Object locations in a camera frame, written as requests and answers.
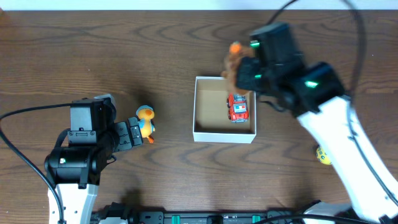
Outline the yellow duck toy blue hat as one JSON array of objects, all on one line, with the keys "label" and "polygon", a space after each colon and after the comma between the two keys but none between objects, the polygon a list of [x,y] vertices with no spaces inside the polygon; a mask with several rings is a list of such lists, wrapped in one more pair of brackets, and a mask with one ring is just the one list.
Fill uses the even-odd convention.
[{"label": "yellow duck toy blue hat", "polygon": [[139,119],[141,136],[147,138],[150,143],[154,143],[154,138],[151,136],[155,131],[155,126],[152,124],[152,119],[155,116],[154,109],[148,105],[142,105],[137,109],[136,116]]}]

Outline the brown plush toy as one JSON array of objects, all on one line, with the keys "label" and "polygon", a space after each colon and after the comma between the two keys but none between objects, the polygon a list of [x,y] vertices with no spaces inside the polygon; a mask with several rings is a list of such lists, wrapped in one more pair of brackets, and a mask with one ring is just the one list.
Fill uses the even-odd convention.
[{"label": "brown plush toy", "polygon": [[226,86],[231,94],[245,95],[249,90],[240,89],[236,86],[236,75],[241,60],[244,57],[253,57],[254,51],[250,47],[242,46],[240,42],[233,42],[229,46],[228,55],[224,58],[225,70],[221,76],[226,80]]}]

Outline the red toy fire truck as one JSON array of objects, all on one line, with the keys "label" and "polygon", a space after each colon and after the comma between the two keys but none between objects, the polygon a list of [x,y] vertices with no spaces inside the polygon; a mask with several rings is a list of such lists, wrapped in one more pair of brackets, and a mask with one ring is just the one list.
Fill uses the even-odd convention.
[{"label": "red toy fire truck", "polygon": [[228,119],[232,123],[244,123],[248,121],[249,110],[245,96],[229,94],[226,105],[228,107]]}]

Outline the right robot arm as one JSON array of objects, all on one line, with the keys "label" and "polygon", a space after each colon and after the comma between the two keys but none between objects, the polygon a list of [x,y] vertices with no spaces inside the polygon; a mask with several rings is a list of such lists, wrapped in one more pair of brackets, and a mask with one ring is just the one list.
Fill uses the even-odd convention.
[{"label": "right robot arm", "polygon": [[325,62],[303,61],[288,24],[250,35],[253,57],[238,67],[236,86],[277,99],[326,152],[360,220],[397,222],[397,181],[359,122],[352,99]]}]

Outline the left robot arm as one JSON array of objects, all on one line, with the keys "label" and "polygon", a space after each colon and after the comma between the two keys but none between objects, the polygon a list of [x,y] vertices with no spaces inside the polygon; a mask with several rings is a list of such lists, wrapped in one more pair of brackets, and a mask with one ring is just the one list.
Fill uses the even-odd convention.
[{"label": "left robot arm", "polygon": [[58,137],[45,159],[45,170],[55,192],[48,193],[49,222],[89,223],[102,170],[114,153],[143,143],[136,118],[116,122],[110,95],[73,101],[70,129]]}]

